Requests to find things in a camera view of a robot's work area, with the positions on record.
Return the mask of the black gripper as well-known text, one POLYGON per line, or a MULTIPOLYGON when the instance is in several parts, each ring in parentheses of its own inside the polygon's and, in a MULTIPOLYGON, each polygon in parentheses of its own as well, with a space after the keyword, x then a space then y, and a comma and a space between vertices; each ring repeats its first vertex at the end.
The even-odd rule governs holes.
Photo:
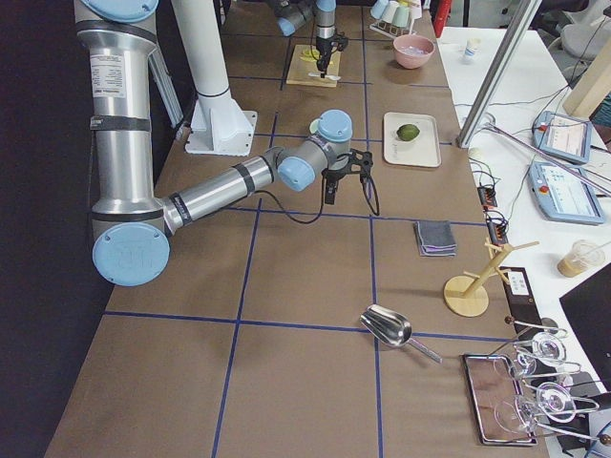
POLYGON ((371 178, 372 153, 351 148, 348 153, 338 156, 338 162, 331 169, 323 171, 327 179, 325 186, 325 204, 334 205, 337 192, 337 182, 346 175, 358 175, 362 183, 371 178))
POLYGON ((348 46, 348 38, 343 32, 335 32, 330 37, 316 37, 316 50, 319 53, 317 69, 321 78, 327 77, 330 56, 334 52, 342 52, 348 46))

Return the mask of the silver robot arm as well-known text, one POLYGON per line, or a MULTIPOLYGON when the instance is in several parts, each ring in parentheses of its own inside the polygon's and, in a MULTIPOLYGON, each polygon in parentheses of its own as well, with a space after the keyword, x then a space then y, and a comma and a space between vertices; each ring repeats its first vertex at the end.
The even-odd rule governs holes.
POLYGON ((284 36, 290 36, 299 28, 313 21, 315 29, 315 47, 318 56, 315 58, 320 78, 327 78, 331 56, 343 52, 348 46, 348 38, 343 32, 337 31, 335 12, 336 2, 332 0, 288 1, 267 0, 276 23, 284 36))
POLYGON ((149 85, 156 82, 172 120, 180 104, 158 46, 155 1, 77 1, 78 39, 90 56, 100 197, 92 209, 93 261, 117 285, 155 279, 170 256, 178 229, 280 181, 300 192, 322 184, 321 202, 335 199, 339 181, 360 178, 372 212, 379 204, 372 156, 351 147, 352 122, 340 110, 323 112, 295 148, 252 156, 257 116, 233 98, 223 57, 220 17, 210 1, 176 1, 173 11, 196 91, 192 154, 240 156, 242 162, 191 188, 158 198, 154 192, 149 85))

